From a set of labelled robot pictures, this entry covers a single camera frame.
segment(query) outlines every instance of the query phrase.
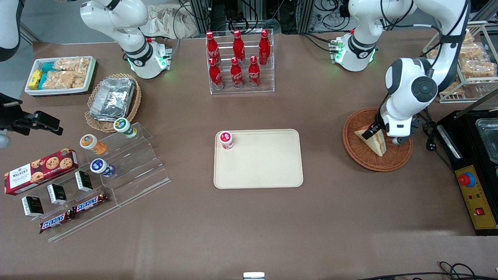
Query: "coca-cola bottle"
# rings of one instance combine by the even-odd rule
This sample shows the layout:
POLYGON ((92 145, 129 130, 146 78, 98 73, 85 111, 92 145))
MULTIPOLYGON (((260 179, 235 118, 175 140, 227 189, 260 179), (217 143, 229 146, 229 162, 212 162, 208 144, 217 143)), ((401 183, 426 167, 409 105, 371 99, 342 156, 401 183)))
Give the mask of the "coca-cola bottle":
POLYGON ((268 64, 270 57, 270 41, 268 40, 268 30, 261 31, 261 40, 259 41, 259 63, 261 65, 268 64))
POLYGON ((209 59, 209 77, 211 78, 211 82, 213 82, 214 90, 223 89, 223 80, 221 78, 221 71, 216 65, 216 60, 214 58, 209 59))
POLYGON ((249 65, 249 85, 252 88, 259 87, 261 78, 259 76, 259 65, 257 64, 257 57, 255 55, 250 57, 249 65))
POLYGON ((220 49, 218 48, 218 43, 214 39, 214 35, 211 31, 206 32, 206 38, 208 39, 208 55, 209 58, 214 58, 216 61, 216 65, 220 65, 221 63, 221 58, 220 58, 220 49))
POLYGON ((244 87, 244 82, 242 81, 242 68, 239 65, 239 60, 236 57, 232 57, 232 68, 230 69, 232 74, 232 83, 234 88, 241 89, 244 87))
POLYGON ((235 29, 234 31, 234 56, 240 65, 244 65, 246 63, 246 48, 244 47, 244 42, 241 39, 241 31, 238 29, 235 29))

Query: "round wicker tray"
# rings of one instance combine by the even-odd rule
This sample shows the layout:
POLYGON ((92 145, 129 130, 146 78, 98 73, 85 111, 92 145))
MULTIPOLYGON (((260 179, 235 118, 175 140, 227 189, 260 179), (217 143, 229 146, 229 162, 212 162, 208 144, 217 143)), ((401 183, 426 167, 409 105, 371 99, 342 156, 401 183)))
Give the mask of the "round wicker tray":
MULTIPOLYGON (((130 80, 135 81, 135 91, 133 92, 133 99, 131 100, 131 104, 129 106, 129 112, 128 112, 128 117, 127 119, 131 122, 133 118, 135 117, 138 107, 140 106, 140 101, 142 99, 142 91, 140 89, 140 86, 138 85, 138 82, 136 79, 128 74, 113 74, 107 78, 116 78, 116 79, 121 79, 121 78, 128 78, 130 80)), ((92 106, 93 101, 95 100, 95 95, 97 94, 97 91, 100 88, 100 84, 102 81, 93 89, 92 94, 88 98, 88 109, 92 106)), ((100 130, 102 132, 106 133, 113 133, 116 132, 113 128, 113 122, 102 122, 102 121, 97 121, 90 116, 90 111, 85 112, 85 119, 87 120, 87 123, 89 126, 91 126, 94 129, 100 130)))
POLYGON ((394 171, 410 159, 413 151, 412 138, 404 144, 394 145, 392 137, 386 136, 384 131, 381 131, 384 133, 386 152, 383 156, 378 156, 355 134, 355 131, 374 122, 377 111, 378 108, 366 108, 354 112, 348 118, 343 127, 344 146, 349 155, 361 166, 374 171, 394 171))

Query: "tabletop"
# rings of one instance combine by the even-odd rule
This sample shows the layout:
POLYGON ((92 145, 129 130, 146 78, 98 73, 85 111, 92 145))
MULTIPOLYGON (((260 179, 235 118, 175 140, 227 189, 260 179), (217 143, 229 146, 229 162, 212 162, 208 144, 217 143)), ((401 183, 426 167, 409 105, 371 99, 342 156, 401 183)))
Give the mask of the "tabletop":
MULTIPOLYGON (((438 271, 437 261, 496 277, 498 237, 474 236, 455 176, 425 149, 422 131, 409 162, 390 173, 362 168, 342 143, 347 117, 382 101, 388 66, 417 57, 432 36, 385 32, 373 62, 352 73, 305 38, 279 34, 275 92, 249 96, 210 95, 204 39, 182 40, 170 71, 138 79, 142 102, 134 119, 153 135, 172 182, 57 243, 37 234, 18 200, 0 196, 0 278, 219 280, 263 271, 268 279, 353 280, 438 271), (215 134, 256 129, 299 132, 300 187, 213 185, 215 134)), ((116 43, 33 47, 35 58, 94 56, 96 81, 133 74, 116 43)), ((59 118, 64 134, 9 133, 11 146, 0 150, 4 172, 67 146, 84 161, 81 135, 106 136, 85 122, 88 95, 21 98, 25 111, 59 118)), ((430 106, 436 120, 456 108, 430 106)))

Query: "walkers cookie box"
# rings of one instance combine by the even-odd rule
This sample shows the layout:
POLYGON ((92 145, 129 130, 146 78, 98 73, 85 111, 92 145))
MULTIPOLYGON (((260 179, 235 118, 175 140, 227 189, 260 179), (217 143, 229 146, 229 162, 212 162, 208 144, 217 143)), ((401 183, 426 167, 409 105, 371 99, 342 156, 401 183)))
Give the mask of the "walkers cookie box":
POLYGON ((5 193, 18 195, 49 180, 78 169, 76 153, 64 148, 5 173, 5 193))

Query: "yellow control panel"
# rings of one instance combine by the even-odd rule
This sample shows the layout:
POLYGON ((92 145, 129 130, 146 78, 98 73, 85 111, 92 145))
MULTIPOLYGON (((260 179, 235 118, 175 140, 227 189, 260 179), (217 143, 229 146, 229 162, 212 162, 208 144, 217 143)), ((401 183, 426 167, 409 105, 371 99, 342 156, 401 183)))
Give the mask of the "yellow control panel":
POLYGON ((474 228, 477 230, 497 229, 497 223, 486 200, 483 188, 479 183, 474 166, 469 165, 455 170, 455 175, 474 228))

